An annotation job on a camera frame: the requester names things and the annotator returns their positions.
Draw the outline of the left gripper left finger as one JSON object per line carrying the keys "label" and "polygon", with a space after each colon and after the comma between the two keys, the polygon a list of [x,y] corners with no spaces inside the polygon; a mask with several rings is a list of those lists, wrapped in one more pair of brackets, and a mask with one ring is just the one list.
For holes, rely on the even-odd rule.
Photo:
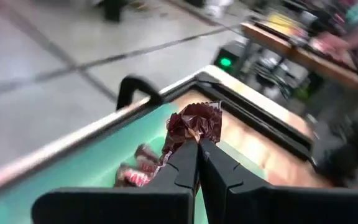
{"label": "left gripper left finger", "polygon": [[187,141],[143,187],[60,188],[33,204],[33,224],[193,224],[198,143]]}

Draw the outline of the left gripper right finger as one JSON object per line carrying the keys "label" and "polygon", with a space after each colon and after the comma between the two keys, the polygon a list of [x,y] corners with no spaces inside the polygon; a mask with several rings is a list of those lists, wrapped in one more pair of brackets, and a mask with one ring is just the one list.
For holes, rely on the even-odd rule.
{"label": "left gripper right finger", "polygon": [[272,185],[214,143],[199,143],[209,224],[358,224],[358,190]]}

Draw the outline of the mint green plastic bin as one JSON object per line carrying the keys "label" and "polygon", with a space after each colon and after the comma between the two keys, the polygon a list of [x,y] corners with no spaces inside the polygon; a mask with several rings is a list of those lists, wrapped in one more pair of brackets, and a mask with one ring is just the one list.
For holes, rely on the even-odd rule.
{"label": "mint green plastic bin", "polygon": [[97,131],[1,184],[0,224],[201,223],[204,201],[225,193],[203,161],[222,162],[229,180],[265,179],[221,141],[222,115],[218,103],[166,104]]}

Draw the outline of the black table edge hook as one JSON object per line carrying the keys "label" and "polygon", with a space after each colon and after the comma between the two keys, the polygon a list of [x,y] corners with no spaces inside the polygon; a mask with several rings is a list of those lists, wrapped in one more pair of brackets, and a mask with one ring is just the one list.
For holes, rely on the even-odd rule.
{"label": "black table edge hook", "polygon": [[118,111],[129,106],[133,101],[134,93],[136,91],[148,95],[150,97],[149,102],[151,105],[160,105],[163,103],[163,97],[151,82],[140,76],[130,74],[121,80],[116,110]]}

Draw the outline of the computer tower with green lights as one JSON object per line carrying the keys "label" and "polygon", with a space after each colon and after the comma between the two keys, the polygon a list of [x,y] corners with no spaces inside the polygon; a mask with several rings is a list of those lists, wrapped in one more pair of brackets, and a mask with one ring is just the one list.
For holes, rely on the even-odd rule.
{"label": "computer tower with green lights", "polygon": [[251,44],[232,40],[218,49],[213,65],[231,76],[237,76],[250,53]]}

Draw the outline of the wooden workbench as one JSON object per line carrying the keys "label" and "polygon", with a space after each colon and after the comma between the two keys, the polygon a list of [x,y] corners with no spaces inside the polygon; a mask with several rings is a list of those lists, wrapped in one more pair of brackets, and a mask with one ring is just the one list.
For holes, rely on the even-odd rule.
{"label": "wooden workbench", "polygon": [[280,37],[260,29],[249,22],[241,24],[242,33],[252,42],[259,44],[276,54],[308,67],[318,73],[333,78],[343,85],[358,88],[358,74],[355,71],[339,66],[307,50],[292,48],[290,43]]}

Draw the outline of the yellow pad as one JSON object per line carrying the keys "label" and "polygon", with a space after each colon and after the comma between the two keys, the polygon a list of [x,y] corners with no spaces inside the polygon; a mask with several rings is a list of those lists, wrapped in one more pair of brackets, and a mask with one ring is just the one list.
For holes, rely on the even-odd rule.
{"label": "yellow pad", "polygon": [[290,34],[296,26],[292,19],[278,12],[270,12],[263,24],[284,34]]}

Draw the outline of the black computer tower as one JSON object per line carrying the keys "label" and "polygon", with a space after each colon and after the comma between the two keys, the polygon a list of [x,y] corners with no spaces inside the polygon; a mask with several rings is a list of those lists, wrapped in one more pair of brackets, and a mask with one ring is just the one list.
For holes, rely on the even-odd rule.
{"label": "black computer tower", "polygon": [[127,0],[104,0],[104,18],[111,22],[121,21],[121,11]]}

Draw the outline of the person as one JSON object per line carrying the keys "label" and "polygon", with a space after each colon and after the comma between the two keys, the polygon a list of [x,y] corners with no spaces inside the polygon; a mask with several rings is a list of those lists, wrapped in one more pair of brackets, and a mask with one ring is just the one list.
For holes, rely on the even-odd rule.
{"label": "person", "polygon": [[344,37],[323,33],[318,37],[325,51],[342,51],[358,48],[358,29]]}

